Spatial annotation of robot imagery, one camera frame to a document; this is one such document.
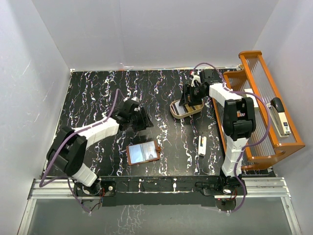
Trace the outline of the brown leather card holder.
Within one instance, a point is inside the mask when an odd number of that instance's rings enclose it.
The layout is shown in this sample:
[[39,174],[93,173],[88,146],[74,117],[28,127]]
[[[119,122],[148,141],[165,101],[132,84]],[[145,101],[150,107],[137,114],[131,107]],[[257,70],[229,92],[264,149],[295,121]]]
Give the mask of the brown leather card holder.
[[138,165],[160,159],[161,147],[156,141],[127,146],[128,165]]

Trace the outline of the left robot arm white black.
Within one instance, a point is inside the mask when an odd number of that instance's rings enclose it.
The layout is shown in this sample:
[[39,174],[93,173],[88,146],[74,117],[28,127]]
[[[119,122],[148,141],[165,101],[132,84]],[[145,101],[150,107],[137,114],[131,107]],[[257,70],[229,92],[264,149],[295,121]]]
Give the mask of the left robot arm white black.
[[132,128],[134,132],[153,127],[147,111],[135,99],[125,99],[122,106],[107,116],[85,127],[62,127],[48,153],[50,166],[57,167],[66,176],[77,180],[90,195],[100,192],[99,177],[84,164],[87,148],[119,132]]

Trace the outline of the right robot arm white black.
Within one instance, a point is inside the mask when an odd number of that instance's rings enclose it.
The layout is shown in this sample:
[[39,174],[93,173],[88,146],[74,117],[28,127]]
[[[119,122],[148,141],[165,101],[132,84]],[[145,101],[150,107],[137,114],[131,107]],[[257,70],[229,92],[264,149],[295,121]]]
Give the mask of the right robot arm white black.
[[210,97],[224,109],[223,131],[226,135],[226,152],[222,165],[223,179],[218,181],[218,189],[230,194],[235,188],[245,188],[240,177],[244,148],[256,129],[254,102],[250,97],[242,97],[229,89],[224,82],[207,82],[204,71],[192,70],[191,82],[184,84],[181,99],[176,106],[178,117],[189,116],[204,97]]

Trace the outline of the beige oval tray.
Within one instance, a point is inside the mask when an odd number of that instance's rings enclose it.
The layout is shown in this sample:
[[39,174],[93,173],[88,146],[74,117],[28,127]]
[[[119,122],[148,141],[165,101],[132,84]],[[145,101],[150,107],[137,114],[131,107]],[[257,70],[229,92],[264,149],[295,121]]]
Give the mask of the beige oval tray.
[[179,106],[179,100],[170,104],[170,112],[175,119],[182,119],[200,113],[204,107],[204,102],[200,105],[189,106],[188,104]]

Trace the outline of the orange wooden tiered shelf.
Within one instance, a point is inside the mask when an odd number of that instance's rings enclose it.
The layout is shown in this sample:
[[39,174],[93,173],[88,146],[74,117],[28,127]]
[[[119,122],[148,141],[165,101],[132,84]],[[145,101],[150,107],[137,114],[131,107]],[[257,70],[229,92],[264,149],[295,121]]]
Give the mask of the orange wooden tiered shelf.
[[256,130],[252,133],[243,156],[242,170],[267,169],[293,153],[305,144],[294,122],[284,106],[288,123],[288,134],[283,136],[278,130],[278,118],[270,102],[282,96],[259,50],[239,53],[241,70],[224,72],[227,86],[237,92],[252,92],[262,101],[257,102],[255,110]]

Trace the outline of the white staple box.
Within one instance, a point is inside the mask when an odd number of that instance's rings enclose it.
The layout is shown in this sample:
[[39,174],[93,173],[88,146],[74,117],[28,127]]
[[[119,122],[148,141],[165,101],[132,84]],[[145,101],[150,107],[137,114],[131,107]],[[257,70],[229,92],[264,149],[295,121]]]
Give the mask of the white staple box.
[[257,98],[253,94],[254,94],[253,89],[251,89],[251,88],[244,89],[244,96],[252,98],[253,104],[254,104],[254,109],[258,110],[259,109],[258,101],[257,101]]

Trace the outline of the stack of credit cards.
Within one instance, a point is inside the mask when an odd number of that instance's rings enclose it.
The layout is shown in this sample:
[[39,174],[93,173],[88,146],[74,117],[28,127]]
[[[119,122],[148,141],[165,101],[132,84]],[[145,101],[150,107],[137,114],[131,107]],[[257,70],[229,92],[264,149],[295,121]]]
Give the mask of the stack of credit cards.
[[174,104],[174,111],[177,115],[182,116],[187,113],[194,113],[203,108],[202,105],[196,105],[196,106],[189,106],[188,104],[186,105],[181,105],[179,106],[179,102],[176,102]]

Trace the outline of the black beige stapler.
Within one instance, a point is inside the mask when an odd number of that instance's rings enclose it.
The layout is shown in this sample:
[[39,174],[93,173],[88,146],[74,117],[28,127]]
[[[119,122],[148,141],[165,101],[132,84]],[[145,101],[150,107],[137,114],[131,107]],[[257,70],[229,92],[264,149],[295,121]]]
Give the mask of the black beige stapler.
[[267,104],[267,107],[279,136],[282,138],[288,137],[291,134],[291,129],[281,99],[274,97],[270,103]]

